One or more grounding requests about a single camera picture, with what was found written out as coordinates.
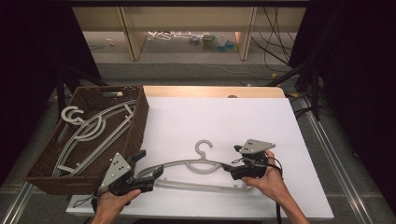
wicker basket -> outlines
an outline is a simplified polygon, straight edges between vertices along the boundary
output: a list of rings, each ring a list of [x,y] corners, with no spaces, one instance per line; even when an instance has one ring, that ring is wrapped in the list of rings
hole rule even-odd
[[[75,105],[78,109],[83,110],[84,113],[78,115],[85,120],[113,105],[131,100],[137,100],[137,105],[134,108],[130,128],[81,174],[52,176],[62,149],[78,129],[78,126],[68,124],[61,119],[51,139],[24,179],[48,194],[92,194],[99,174],[105,166],[109,165],[109,160],[114,157],[116,152],[126,158],[140,150],[146,128],[149,103],[143,87],[79,87],[71,98],[69,105]],[[68,156],[65,166],[76,167],[77,163],[85,160],[125,120],[126,115],[129,115],[128,111],[108,118],[105,130],[98,137],[91,141],[78,142]]]

white hanger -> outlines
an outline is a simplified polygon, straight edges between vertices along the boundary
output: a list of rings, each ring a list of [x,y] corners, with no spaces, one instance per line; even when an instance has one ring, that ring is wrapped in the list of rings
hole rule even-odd
[[[196,174],[199,175],[209,175],[213,172],[215,172],[218,168],[221,167],[223,164],[222,162],[219,161],[210,161],[206,158],[206,154],[204,151],[202,151],[199,146],[202,143],[208,144],[210,147],[213,147],[213,144],[208,141],[208,140],[200,140],[195,144],[195,151],[201,155],[201,159],[198,160],[182,160],[182,161],[170,161],[167,163],[163,163],[160,165],[155,165],[151,166],[149,168],[143,169],[137,174],[137,177],[143,177],[148,174],[151,174],[153,171],[155,171],[158,167],[163,166],[163,168],[171,167],[171,166],[178,166],[178,165],[186,165],[191,171],[195,172]],[[207,169],[200,169],[193,164],[208,164],[212,165],[212,167],[207,168]],[[249,192],[253,189],[253,187],[244,187],[238,188],[236,185],[233,187],[225,187],[225,186],[217,186],[217,185],[205,185],[205,184],[195,184],[195,183],[188,183],[188,182],[182,182],[182,181],[169,181],[167,179],[161,180],[157,179],[155,181],[156,187],[161,187],[161,188],[167,188],[167,189],[184,189],[184,190],[196,190],[196,191],[215,191],[215,192]]]

metal rail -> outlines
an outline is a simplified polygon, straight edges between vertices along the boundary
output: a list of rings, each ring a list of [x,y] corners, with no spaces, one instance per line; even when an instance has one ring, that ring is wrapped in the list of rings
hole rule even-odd
[[[303,107],[309,107],[311,104],[309,100],[304,97],[302,101],[300,101]],[[315,116],[311,111],[307,112],[309,121],[317,135],[317,138],[323,148],[323,151],[326,154],[326,157],[334,170],[335,176],[338,179],[338,182],[343,189],[347,200],[349,201],[350,206],[352,207],[353,212],[355,213],[355,217],[361,224],[369,224],[374,223],[367,211],[366,205],[364,201],[361,199],[358,191],[353,185],[349,175],[347,174],[346,169],[344,168],[343,163],[341,163],[338,158],[337,152],[334,150],[332,146],[332,142],[324,131],[320,121],[317,121]]]
[[[5,217],[3,218],[3,224],[16,224],[18,223],[26,204],[29,202],[30,197],[35,190],[35,186],[25,182],[15,198],[14,202],[8,208]]]

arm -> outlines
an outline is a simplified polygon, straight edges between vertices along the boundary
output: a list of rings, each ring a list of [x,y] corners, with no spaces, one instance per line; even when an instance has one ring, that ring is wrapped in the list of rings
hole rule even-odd
[[[265,150],[265,154],[268,156],[268,162],[275,165],[275,160],[271,159],[275,157],[274,153],[270,150]],[[267,197],[279,203],[291,223],[309,223],[303,211],[289,193],[289,190],[283,182],[283,178],[277,169],[268,166],[267,171],[262,178],[256,179],[251,177],[243,177],[242,181],[244,181],[249,186],[259,189]]]
[[[92,224],[115,223],[117,215],[122,211],[125,204],[136,198],[140,193],[140,189],[135,189],[120,197],[109,191],[102,194]]]

white table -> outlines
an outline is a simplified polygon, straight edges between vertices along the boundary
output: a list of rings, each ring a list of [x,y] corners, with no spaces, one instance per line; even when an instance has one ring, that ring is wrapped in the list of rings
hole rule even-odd
[[[276,144],[272,151],[282,163],[285,182],[305,215],[314,219],[333,218],[288,99],[151,96],[148,103],[150,109],[142,145],[148,155],[136,165],[136,174],[164,162],[199,159],[194,146],[202,139],[214,145],[213,148],[201,145],[207,159],[228,164],[241,157],[233,149],[234,145],[243,145],[248,139],[271,142]],[[165,168],[160,179],[165,178],[244,187],[242,181],[234,181],[230,173],[222,169],[210,175],[197,175],[184,166],[176,166]],[[86,197],[73,196],[66,212],[91,215],[89,202],[72,207],[76,200]],[[275,218],[276,204],[256,189],[235,193],[155,187],[154,191],[133,200],[121,214],[135,218],[258,220]]]

